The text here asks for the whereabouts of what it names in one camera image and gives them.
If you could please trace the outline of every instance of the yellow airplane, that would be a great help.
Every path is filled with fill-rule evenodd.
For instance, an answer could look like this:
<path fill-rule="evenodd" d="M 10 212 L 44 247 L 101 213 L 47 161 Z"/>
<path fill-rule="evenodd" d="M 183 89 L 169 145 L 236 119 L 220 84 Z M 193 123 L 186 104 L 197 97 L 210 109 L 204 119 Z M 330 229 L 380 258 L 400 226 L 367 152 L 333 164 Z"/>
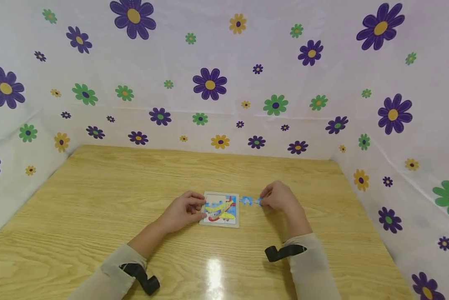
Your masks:
<path fill-rule="evenodd" d="M 229 221 L 234 219 L 234 215 L 229 214 L 227 211 L 231 206 L 236 206 L 231 196 L 229 200 L 218 205 L 216 207 L 206 207 L 206 212 L 209 214 L 208 220 L 211 222 L 223 219 L 224 221 Z"/>

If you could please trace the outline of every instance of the beige sleeve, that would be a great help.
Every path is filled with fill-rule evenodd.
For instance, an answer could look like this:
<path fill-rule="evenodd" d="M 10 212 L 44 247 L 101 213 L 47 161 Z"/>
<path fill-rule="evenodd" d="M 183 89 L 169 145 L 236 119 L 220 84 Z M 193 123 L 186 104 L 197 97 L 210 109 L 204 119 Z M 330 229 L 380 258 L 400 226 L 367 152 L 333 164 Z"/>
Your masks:
<path fill-rule="evenodd" d="M 293 237 L 283 246 L 301 245 L 307 250 L 289 259 L 299 300 L 340 300 L 338 288 L 329 271 L 328 257 L 314 233 Z"/>
<path fill-rule="evenodd" d="M 119 268 L 124 263 L 139 263 L 146 269 L 144 257 L 127 245 L 120 246 L 68 300 L 121 300 L 135 281 Z"/>

